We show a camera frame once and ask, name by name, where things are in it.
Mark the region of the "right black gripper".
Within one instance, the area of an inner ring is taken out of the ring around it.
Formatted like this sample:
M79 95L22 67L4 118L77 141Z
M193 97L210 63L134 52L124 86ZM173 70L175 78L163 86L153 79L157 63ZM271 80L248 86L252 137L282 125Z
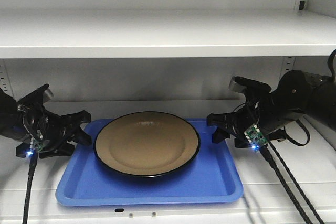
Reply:
M245 87L242 94L246 101L241 109L231 113L211 113L207 116L207 126L219 127L212 135L212 143L219 144L234 136L236 148L251 148L255 152L263 153L271 141L281 142L286 139L285 130L270 130L261 125L261 96L258 95L258 91ZM225 129L234 130L234 134Z

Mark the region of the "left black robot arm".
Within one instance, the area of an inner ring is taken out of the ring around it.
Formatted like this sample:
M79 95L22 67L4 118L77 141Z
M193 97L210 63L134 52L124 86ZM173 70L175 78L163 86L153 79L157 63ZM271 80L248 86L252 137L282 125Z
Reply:
M16 147L17 157L24 158L31 150L40 159L70 156L75 150L71 142L92 144L91 136L80 127L91 122L90 113L52 113L44 106L52 97L48 84L18 101L1 90L1 136L20 142Z

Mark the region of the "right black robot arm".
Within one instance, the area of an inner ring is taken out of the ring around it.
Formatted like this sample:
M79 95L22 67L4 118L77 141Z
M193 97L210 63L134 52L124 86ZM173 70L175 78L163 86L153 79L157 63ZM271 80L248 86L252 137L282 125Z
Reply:
M210 114L208 126L215 126L213 143L231 136L236 148L259 148L272 140L292 138L283 129L291 122L308 115L328 128L335 130L335 52L328 58L331 76L322 76L291 70L280 79L277 89L263 82L233 76L229 89L242 93L246 101L236 112Z

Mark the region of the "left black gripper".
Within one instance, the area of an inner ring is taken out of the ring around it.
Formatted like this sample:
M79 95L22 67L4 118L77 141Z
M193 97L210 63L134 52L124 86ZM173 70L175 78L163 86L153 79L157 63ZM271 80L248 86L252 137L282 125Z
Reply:
M92 144L92 138L81 127L91 122L91 114L85 110L58 115L47 111L40 103L16 103L20 113L21 129L25 139L16 147L17 157L25 158L37 154L41 159L55 156L71 156L75 142L84 146Z

